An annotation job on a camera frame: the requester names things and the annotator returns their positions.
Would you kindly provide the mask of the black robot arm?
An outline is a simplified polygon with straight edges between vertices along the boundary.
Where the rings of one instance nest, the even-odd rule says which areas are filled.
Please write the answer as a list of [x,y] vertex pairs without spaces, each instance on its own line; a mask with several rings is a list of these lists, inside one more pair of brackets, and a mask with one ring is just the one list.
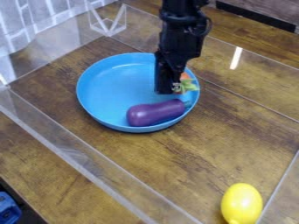
[[154,90],[160,95],[182,91],[182,74],[188,60],[202,55],[212,27],[202,7],[210,0],[163,0],[159,18],[163,28],[155,56]]

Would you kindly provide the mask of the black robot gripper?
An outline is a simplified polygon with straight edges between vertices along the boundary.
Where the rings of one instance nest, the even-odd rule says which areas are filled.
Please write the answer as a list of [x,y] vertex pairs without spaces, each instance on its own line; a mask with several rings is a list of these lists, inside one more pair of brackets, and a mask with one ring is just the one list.
[[160,9],[163,29],[155,53],[154,90],[159,95],[182,91],[180,77],[188,60],[202,55],[211,19],[200,10]]

